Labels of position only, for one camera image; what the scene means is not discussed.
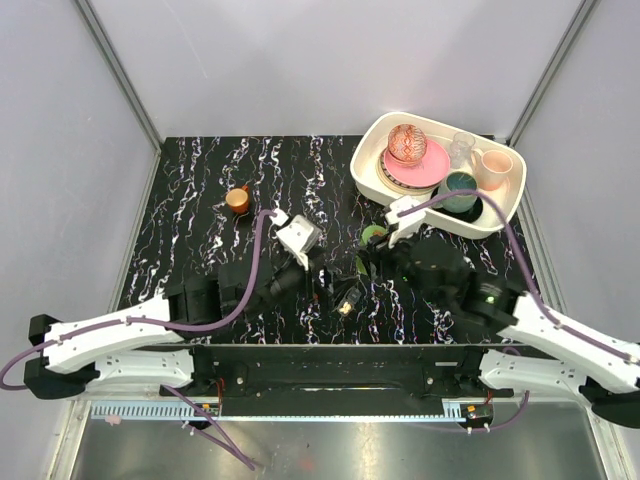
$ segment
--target small orange mug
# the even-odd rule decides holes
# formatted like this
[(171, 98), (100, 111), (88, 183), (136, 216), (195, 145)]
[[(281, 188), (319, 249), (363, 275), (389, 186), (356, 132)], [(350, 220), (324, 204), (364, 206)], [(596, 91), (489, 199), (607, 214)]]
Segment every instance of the small orange mug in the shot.
[(227, 205), (234, 213), (243, 214), (249, 210), (249, 187), (234, 188), (225, 198)]

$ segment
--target ceramic mug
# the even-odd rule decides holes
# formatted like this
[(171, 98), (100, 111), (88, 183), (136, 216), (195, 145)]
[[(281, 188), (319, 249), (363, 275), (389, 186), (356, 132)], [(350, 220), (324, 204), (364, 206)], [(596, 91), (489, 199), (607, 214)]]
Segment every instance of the ceramic mug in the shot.
[(511, 157), (500, 150), (483, 152), (474, 148), (473, 153), (475, 154), (473, 170), (478, 180), (478, 186), (483, 190), (500, 188), (513, 168)]
[(227, 193), (225, 198), (227, 205), (234, 213), (243, 214), (249, 210), (249, 187), (234, 188)]
[[(438, 195), (455, 192), (456, 190), (477, 190), (478, 184), (471, 175), (465, 172), (453, 172), (447, 175), (438, 188)], [(435, 208), (444, 208), (451, 213), (464, 213), (471, 210), (476, 203), (475, 195), (456, 195), (442, 200), (434, 205)]]

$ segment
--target gray wall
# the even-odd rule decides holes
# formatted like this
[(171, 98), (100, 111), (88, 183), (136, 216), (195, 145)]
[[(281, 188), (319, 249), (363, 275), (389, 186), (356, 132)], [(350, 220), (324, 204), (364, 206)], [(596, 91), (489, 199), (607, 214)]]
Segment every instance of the gray wall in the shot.
[[(637, 1), (601, 2), (516, 146), (568, 313), (636, 342), (639, 24)], [(627, 433), (640, 459), (640, 432)]]
[(579, 0), (92, 0), (163, 136), (507, 136)]
[[(106, 312), (153, 151), (71, 1), (0, 2), (0, 41), (4, 363), (30, 346), (32, 315)], [(0, 405), (0, 477), (41, 478), (63, 404)]]

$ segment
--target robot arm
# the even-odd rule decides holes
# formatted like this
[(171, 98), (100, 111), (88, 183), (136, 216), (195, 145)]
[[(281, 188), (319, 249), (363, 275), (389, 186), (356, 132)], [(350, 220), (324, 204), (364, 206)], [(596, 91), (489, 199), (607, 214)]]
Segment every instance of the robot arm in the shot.
[(607, 420), (640, 428), (640, 346), (547, 308), (559, 321), (554, 323), (530, 292), (470, 270), (459, 251), (441, 242), (413, 240), (424, 223), (424, 210), (399, 213), (419, 203), (402, 197), (391, 204), (387, 220), (392, 232), (373, 239), (361, 252), (370, 273), (385, 277), (400, 272), (412, 288), (436, 298), (461, 321), (557, 359), (487, 351), (478, 365), (478, 379), (487, 387), (577, 397)]
[[(402, 204), (398, 208), (402, 211), (410, 206)], [(493, 350), (482, 350), (480, 354), (474, 352), (469, 361), (462, 362), (454, 371), (458, 385), (443, 390), (441, 394), (432, 388), (435, 387), (433, 382), (425, 382), (425, 391), (420, 380), (422, 374), (409, 375), (406, 380), (398, 381), (398, 373), (395, 373), (394, 378), (387, 381), (381, 377), (384, 372), (374, 368), (371, 381), (380, 382), (382, 378), (382, 385), (394, 384), (412, 389), (414, 396), (473, 397), (489, 390), (508, 389), (511, 392), (530, 390), (538, 395), (577, 397), (585, 404), (591, 404), (592, 410), (605, 419), (640, 428), (640, 413), (637, 413), (640, 412), (640, 366), (637, 360), (640, 347), (608, 337), (552, 312), (563, 327), (557, 328), (541, 313), (531, 293), (504, 280), (470, 270), (462, 254), (442, 242), (408, 238), (417, 232), (423, 216), (418, 211), (402, 218), (394, 217), (393, 207), (387, 218), (392, 226), (396, 226), (395, 230), (384, 237), (372, 237), (366, 248), (359, 252), (372, 278), (402, 278), (413, 289), (451, 310), (462, 321), (533, 346), (553, 359), (517, 357)], [(311, 248), (319, 237), (319, 230), (303, 217), (290, 220), (282, 212), (277, 213), (274, 223), (280, 227), (277, 238), (295, 262), (288, 262), (286, 267), (272, 273), (270, 265), (261, 261), (261, 279), (245, 313), (264, 311), (273, 306), (282, 293), (303, 284), (307, 290), (313, 288), (309, 256), (313, 256)], [(191, 396), (198, 395), (198, 392), (210, 395), (211, 383), (215, 381), (211, 349), (185, 345), (170, 353), (135, 350), (155, 344), (183, 342), (191, 337), (188, 333), (176, 333), (161, 325), (141, 325), (126, 319), (146, 316), (167, 322), (167, 325), (200, 325), (217, 321), (237, 305), (238, 296), (244, 293), (242, 280), (247, 276), (247, 272), (237, 265), (223, 265), (215, 279), (200, 279), (168, 289), (162, 297), (95, 319), (60, 323), (46, 315), (35, 317), (29, 332), (32, 344), (45, 341), (52, 341), (52, 344), (39, 358), (27, 362), (25, 384), (38, 398), (65, 398), (83, 391), (109, 394), (157, 392), (161, 385), (183, 388)], [(326, 270), (323, 276), (325, 281), (331, 277)], [(334, 289), (334, 285), (328, 285), (327, 290), (342, 293), (347, 290), (343, 287)], [(352, 299), (351, 290), (341, 298), (353, 303), (357, 301), (357, 295)], [(344, 311), (348, 314), (350, 309), (345, 308)], [(114, 321), (114, 325), (86, 333), (80, 338), (58, 341), (61, 335), (104, 321)], [(610, 348), (603, 349), (598, 343)], [(311, 369), (305, 371), (303, 378), (305, 384), (312, 385), (312, 391), (335, 384), (324, 373), (315, 380), (311, 378), (311, 372)], [(222, 376), (238, 380), (247, 377), (246, 372), (238, 374), (236, 371)], [(260, 388), (270, 382), (264, 378), (260, 381)], [(291, 381), (286, 378), (280, 382), (285, 385)], [(470, 382), (467, 385), (472, 385), (472, 388), (462, 386), (464, 382)], [(349, 385), (350, 381), (345, 377), (340, 384)], [(250, 390), (239, 381), (237, 387), (239, 395)]]

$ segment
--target white tray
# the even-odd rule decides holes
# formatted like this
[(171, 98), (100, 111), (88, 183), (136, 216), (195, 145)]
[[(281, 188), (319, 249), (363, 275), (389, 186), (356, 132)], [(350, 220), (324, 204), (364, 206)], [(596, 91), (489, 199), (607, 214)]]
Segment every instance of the white tray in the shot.
[[(355, 180), (358, 190), (365, 197), (384, 206), (388, 206), (392, 201), (403, 195), (394, 192), (380, 181), (376, 171), (376, 162), (387, 145), (389, 132), (393, 127), (401, 123), (410, 123), (417, 126), (429, 139), (438, 142), (446, 150), (449, 149), (453, 136), (463, 131), (410, 113), (391, 112), (381, 116), (367, 131), (358, 148), (356, 148), (351, 159), (351, 176)], [(509, 172), (508, 179), (500, 188), (491, 192), (481, 190), (493, 198), (502, 207), (507, 218), (511, 220), (511, 217), (516, 213), (524, 192), (527, 165), (515, 150), (486, 138), (474, 136), (476, 138), (475, 147), (485, 151), (500, 150), (513, 160), (513, 168)], [(427, 200), (431, 197), (431, 194), (416, 195), (415, 197)], [(473, 223), (463, 222), (432, 209), (427, 209), (427, 221), (434, 227), (471, 239), (488, 237), (493, 232), (503, 228), (498, 216), (488, 205), (484, 206), (482, 215)]]

